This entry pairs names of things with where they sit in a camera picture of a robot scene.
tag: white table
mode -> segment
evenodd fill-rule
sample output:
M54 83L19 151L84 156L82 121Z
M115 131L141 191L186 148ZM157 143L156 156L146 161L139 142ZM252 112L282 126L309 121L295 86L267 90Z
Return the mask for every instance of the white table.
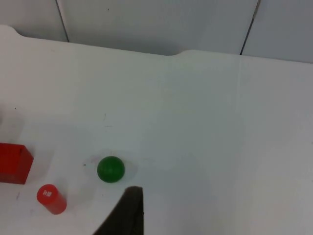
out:
M147 235L313 233L313 65L159 56L30 39L0 26L0 141L34 155L0 184L1 235L90 235L144 188ZM98 161L126 164L118 183ZM67 196L50 214L43 184Z

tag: white surface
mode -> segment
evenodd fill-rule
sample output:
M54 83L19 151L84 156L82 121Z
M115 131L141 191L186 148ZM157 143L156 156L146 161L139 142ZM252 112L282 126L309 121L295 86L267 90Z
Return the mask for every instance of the white surface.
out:
M67 40L55 0L1 0L0 24L27 37Z
M70 42L173 55L239 54L257 0L58 0Z
M313 63L313 1L262 0L244 55Z
M92 234L131 185L144 188L149 235L312 234L313 65L141 54L5 26L0 51L0 141L35 158L26 185L0 184L1 235ZM116 184L95 175L108 154L126 163ZM63 214L36 201L46 183L67 195Z

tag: red cube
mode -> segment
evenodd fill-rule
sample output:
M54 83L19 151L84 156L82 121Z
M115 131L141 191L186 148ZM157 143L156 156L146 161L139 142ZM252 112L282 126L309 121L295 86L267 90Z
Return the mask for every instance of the red cube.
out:
M0 143L0 182L24 185L33 160L24 145Z

